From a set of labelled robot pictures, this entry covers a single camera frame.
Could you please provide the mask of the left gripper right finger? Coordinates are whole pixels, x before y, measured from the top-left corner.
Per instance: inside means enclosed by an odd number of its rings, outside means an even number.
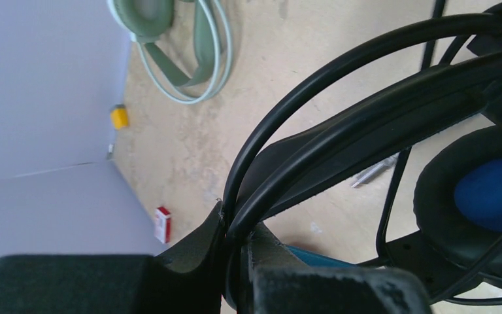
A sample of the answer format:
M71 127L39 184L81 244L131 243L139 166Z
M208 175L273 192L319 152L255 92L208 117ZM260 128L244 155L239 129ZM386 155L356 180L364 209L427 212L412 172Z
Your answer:
M431 313L412 274L312 267L259 223L246 242L247 313Z

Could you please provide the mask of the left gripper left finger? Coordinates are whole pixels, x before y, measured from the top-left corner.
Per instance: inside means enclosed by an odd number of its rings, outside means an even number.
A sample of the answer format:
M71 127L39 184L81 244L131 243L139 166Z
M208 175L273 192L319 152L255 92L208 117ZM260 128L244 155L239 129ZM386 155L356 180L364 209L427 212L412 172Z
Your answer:
M157 256L4 256L0 313L219 313L215 263L223 239L218 202L198 228Z

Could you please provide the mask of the black blue headphones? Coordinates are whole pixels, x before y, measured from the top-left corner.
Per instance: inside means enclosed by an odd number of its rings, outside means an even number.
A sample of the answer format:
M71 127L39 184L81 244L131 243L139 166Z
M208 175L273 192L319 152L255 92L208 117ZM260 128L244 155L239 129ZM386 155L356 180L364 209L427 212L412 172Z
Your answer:
M376 232L377 256L349 264L288 248L312 267L403 270L429 305L502 305L502 3L478 14L444 16L385 33L334 59L285 96L257 125L229 172L224 294L246 311L246 242L265 219L352 175L397 156ZM425 44L421 70L306 131L269 144L307 101L388 54ZM492 126L464 135L421 172L414 190L418 230L386 232L410 149L471 116Z

